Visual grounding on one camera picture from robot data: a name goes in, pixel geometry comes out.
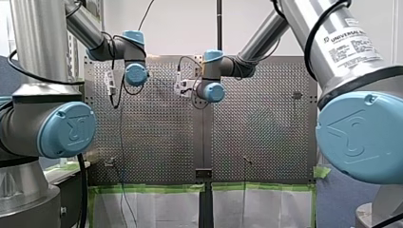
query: light blue joint cap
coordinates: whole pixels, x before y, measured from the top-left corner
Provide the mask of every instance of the light blue joint cap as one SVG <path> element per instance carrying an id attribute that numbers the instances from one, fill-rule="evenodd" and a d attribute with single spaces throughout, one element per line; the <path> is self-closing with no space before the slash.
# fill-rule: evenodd
<path id="1" fill-rule="evenodd" d="M 204 61 L 206 63 L 210 63 L 219 59 L 222 59 L 222 57 L 224 56 L 224 53 L 221 50 L 207 50 L 204 53 Z"/>
<path id="2" fill-rule="evenodd" d="M 137 44 L 144 46 L 144 35 L 138 30 L 126 30 L 123 36 L 129 40 L 136 42 Z"/>
<path id="3" fill-rule="evenodd" d="M 224 87 L 219 83 L 212 83 L 204 88 L 204 99 L 209 103 L 218 103 L 225 97 Z"/>
<path id="4" fill-rule="evenodd" d="M 403 100 L 351 92 L 329 102 L 317 123 L 317 142 L 341 172 L 369 183 L 403 183 Z"/>
<path id="5" fill-rule="evenodd" d="M 147 81 L 148 72 L 140 64 L 131 64 L 125 69 L 125 80 L 131 86 L 142 86 Z"/>
<path id="6" fill-rule="evenodd" d="M 44 121 L 38 134 L 38 151 L 50 159 L 74 157 L 91 144 L 95 127 L 91 107 L 81 102 L 62 104 Z"/>

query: silver robot arm segment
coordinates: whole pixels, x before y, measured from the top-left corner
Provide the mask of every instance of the silver robot arm segment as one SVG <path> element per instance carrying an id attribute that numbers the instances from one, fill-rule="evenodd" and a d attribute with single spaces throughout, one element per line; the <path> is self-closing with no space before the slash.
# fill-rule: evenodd
<path id="1" fill-rule="evenodd" d="M 77 8 L 72 0 L 65 0 L 65 6 L 66 14 Z M 131 86 L 143 86 L 148 77 L 143 33 L 127 30 L 122 36 L 105 37 L 108 34 L 102 33 L 89 16 L 79 8 L 67 18 L 68 30 L 86 46 L 88 57 L 94 61 L 125 60 L 125 80 Z"/>
<path id="2" fill-rule="evenodd" d="M 197 94 L 223 99 L 221 76 L 251 77 L 255 66 L 289 27 L 305 52 L 322 95 L 317 143 L 327 160 L 360 181 L 403 183 L 403 66 L 384 61 L 350 13 L 349 0 L 280 0 L 236 58 L 204 54 Z"/>

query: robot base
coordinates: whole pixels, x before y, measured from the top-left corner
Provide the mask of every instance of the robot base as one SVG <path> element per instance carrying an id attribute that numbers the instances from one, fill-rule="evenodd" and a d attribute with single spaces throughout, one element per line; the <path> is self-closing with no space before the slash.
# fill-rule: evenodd
<path id="1" fill-rule="evenodd" d="M 0 214 L 4 228 L 59 228 L 60 222 L 60 190 L 54 186 L 43 198 Z"/>

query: robotic arm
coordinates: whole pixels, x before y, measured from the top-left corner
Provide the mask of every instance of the robotic arm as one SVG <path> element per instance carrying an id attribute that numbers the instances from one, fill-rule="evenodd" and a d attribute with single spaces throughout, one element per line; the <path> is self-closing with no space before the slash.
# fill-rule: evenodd
<path id="1" fill-rule="evenodd" d="M 94 112 L 75 87 L 84 82 L 70 82 L 67 75 L 67 28 L 87 47 L 89 58 L 124 59 L 125 80 L 132 86 L 147 80 L 144 37 L 125 31 L 107 40 L 85 11 L 68 0 L 10 4 L 20 66 L 12 55 L 9 61 L 24 75 L 11 97 L 0 98 L 0 223 L 60 227 L 60 191 L 48 185 L 38 157 L 80 155 L 96 127 Z M 67 19 L 66 12 L 71 12 Z"/>
<path id="2" fill-rule="evenodd" d="M 350 1 L 281 0 L 236 58 L 204 54 L 197 87 L 210 103 L 223 99 L 221 76 L 252 77 L 264 54 L 290 27 L 323 93 L 317 142 L 336 168 L 360 181 L 403 183 L 403 66 L 391 66 L 348 10 Z"/>
<path id="3" fill-rule="evenodd" d="M 87 48 L 87 55 L 94 61 L 125 60 L 125 80 L 131 86 L 142 86 L 147 80 L 144 36 L 138 30 L 127 30 L 123 35 L 107 37 L 91 22 L 82 8 L 77 9 L 73 0 L 65 0 L 68 30 Z"/>

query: green tape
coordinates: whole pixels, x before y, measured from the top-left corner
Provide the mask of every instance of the green tape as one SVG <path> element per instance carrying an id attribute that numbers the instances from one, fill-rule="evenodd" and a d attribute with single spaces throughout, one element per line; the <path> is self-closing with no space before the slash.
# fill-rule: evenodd
<path id="1" fill-rule="evenodd" d="M 95 189 L 88 189 L 88 220 L 89 220 L 89 228 L 94 227 L 94 210 L 95 210 Z"/>
<path id="2" fill-rule="evenodd" d="M 314 178 L 324 179 L 328 176 L 330 171 L 332 171 L 332 169 L 330 169 L 328 167 L 315 166 L 314 167 Z"/>
<path id="3" fill-rule="evenodd" d="M 291 192 L 312 192 L 314 185 L 309 184 L 274 184 L 247 182 L 246 189 L 271 190 L 271 191 L 291 191 Z M 213 191 L 234 191 L 245 189 L 244 182 L 213 183 Z"/>
<path id="4" fill-rule="evenodd" d="M 123 193 L 121 185 L 95 186 L 90 187 L 94 194 L 114 194 Z M 126 193 L 200 193 L 204 191 L 204 184 L 184 184 L 184 185 L 147 185 L 147 184 L 125 184 Z"/>
<path id="5" fill-rule="evenodd" d="M 155 193 L 155 194 L 178 194 L 178 193 L 200 193 L 204 191 L 204 184 L 184 185 L 147 185 L 147 184 L 125 184 L 125 193 Z M 94 186 L 88 188 L 88 216 L 89 228 L 94 226 L 95 197 L 100 194 L 122 194 L 122 186 Z"/>
<path id="6" fill-rule="evenodd" d="M 80 169 L 80 166 L 78 163 L 70 163 L 70 164 L 63 165 L 62 167 L 60 167 L 60 164 L 56 164 L 56 165 L 53 165 L 53 166 L 45 169 L 45 171 L 52 171 L 52 170 L 70 171 L 70 170 L 79 170 L 79 169 Z"/>

